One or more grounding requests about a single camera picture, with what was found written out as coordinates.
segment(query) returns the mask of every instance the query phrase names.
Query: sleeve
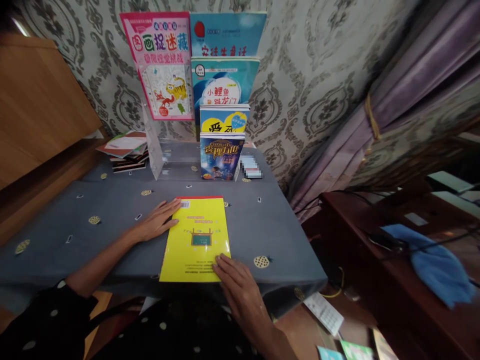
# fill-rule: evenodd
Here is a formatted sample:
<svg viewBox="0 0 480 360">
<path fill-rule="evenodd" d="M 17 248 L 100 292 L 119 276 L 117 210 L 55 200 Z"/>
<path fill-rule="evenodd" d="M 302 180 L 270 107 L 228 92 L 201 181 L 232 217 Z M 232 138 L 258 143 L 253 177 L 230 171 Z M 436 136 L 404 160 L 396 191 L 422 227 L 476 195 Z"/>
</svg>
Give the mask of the sleeve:
<svg viewBox="0 0 480 360">
<path fill-rule="evenodd" d="M 6 359 L 83 359 L 90 313 L 97 304 L 62 280 L 40 291 L 0 335 Z"/>
</svg>

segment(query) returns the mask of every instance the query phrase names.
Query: purple curtain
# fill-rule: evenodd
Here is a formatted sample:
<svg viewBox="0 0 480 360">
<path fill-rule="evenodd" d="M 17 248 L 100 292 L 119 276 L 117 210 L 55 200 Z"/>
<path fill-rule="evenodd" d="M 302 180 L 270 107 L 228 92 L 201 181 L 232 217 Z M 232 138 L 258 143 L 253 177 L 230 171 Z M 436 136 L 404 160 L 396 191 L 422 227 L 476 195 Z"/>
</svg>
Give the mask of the purple curtain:
<svg viewBox="0 0 480 360">
<path fill-rule="evenodd" d="M 480 1 L 447 1 L 405 45 L 370 89 L 372 112 L 382 134 L 480 79 L 480 61 L 468 62 L 480 55 Z M 455 79 L 449 78 L 461 67 Z M 300 222 L 320 210 L 313 201 L 320 193 L 348 186 L 363 161 L 373 141 L 364 106 L 355 109 L 294 179 L 289 194 L 293 210 L 312 207 L 297 214 Z"/>
</svg>

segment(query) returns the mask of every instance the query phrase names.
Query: gray tablecloth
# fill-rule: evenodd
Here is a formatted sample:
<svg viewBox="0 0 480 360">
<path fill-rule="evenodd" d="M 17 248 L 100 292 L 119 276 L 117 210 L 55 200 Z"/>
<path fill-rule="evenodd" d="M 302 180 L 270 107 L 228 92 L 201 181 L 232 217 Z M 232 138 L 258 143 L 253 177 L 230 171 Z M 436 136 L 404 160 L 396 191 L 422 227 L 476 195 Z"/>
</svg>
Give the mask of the gray tablecloth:
<svg viewBox="0 0 480 360">
<path fill-rule="evenodd" d="M 244 152 L 255 156 L 264 178 L 244 182 L 240 175 L 237 182 L 198 180 L 200 171 L 170 163 L 164 167 L 170 169 L 167 176 L 156 181 L 149 168 L 131 175 L 114 174 L 106 158 L 82 180 L 70 184 L 0 248 L 1 304 L 15 313 L 21 312 L 38 290 L 78 270 L 133 226 L 137 215 L 146 216 L 162 200 L 221 195 L 230 204 L 225 213 L 231 255 L 250 268 L 270 314 L 280 317 L 320 290 L 327 276 L 261 152 L 251 148 Z M 175 176 L 162 180 L 175 171 L 188 171 L 181 177 L 192 180 Z M 107 178 L 101 179 L 102 174 L 107 174 Z M 144 190 L 153 193 L 142 196 Z M 101 226 L 89 224 L 92 216 L 101 218 Z M 71 242 L 66 243 L 70 235 Z M 157 279 L 167 237 L 164 233 L 135 246 L 105 279 L 102 289 L 161 297 L 169 286 Z M 30 240 L 26 250 L 15 255 L 17 245 L 26 239 Z M 273 261 L 260 269 L 254 265 L 258 256 L 268 256 Z M 218 284 L 183 286 L 197 287 L 226 304 Z"/>
</svg>

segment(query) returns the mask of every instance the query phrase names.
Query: blue towel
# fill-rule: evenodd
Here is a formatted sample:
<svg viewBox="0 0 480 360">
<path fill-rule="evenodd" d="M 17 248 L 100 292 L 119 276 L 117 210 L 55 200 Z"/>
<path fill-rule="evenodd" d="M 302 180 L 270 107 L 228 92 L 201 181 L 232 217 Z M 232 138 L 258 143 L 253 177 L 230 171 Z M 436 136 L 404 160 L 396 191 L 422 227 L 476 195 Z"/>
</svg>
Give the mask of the blue towel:
<svg viewBox="0 0 480 360">
<path fill-rule="evenodd" d="M 382 229 L 394 238 L 407 242 L 411 251 L 435 243 L 401 224 L 384 226 Z M 475 287 L 470 283 L 462 263 L 450 250 L 443 246 L 432 246 L 416 251 L 411 255 L 411 263 L 418 277 L 450 309 L 455 303 L 472 302 Z"/>
</svg>

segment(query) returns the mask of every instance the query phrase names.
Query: pink cover illustration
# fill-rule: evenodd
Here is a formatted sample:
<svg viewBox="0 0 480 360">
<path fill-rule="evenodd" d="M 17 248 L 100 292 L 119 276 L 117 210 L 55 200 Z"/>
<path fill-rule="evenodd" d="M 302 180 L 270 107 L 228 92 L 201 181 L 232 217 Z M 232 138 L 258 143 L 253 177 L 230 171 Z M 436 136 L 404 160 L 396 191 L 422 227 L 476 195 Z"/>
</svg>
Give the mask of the pink cover illustration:
<svg viewBox="0 0 480 360">
<path fill-rule="evenodd" d="M 188 12 L 120 14 L 151 116 L 195 119 Z"/>
</svg>

